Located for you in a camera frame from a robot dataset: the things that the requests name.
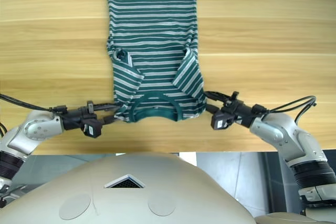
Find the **t-shirt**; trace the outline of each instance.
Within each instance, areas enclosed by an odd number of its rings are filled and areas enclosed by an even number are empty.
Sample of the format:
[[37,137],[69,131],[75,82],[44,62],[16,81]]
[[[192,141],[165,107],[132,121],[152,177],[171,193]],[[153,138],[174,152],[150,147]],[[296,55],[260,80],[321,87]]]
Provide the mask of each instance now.
[[198,65],[196,0],[108,0],[115,117],[174,121],[206,107]]

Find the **wood grain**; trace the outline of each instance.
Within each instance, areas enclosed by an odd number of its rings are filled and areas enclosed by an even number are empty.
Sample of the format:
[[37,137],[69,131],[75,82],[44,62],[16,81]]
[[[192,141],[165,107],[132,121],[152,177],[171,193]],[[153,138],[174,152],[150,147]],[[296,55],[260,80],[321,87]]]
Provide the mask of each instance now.
[[[200,67],[206,90],[240,91],[269,108],[314,94],[300,126],[336,148],[336,0],[198,0]],[[0,89],[40,106],[112,100],[106,0],[1,0]],[[27,109],[0,102],[0,120]],[[213,131],[211,115],[148,118],[103,128],[96,140],[70,131],[35,154],[136,151],[273,151],[238,125]]]

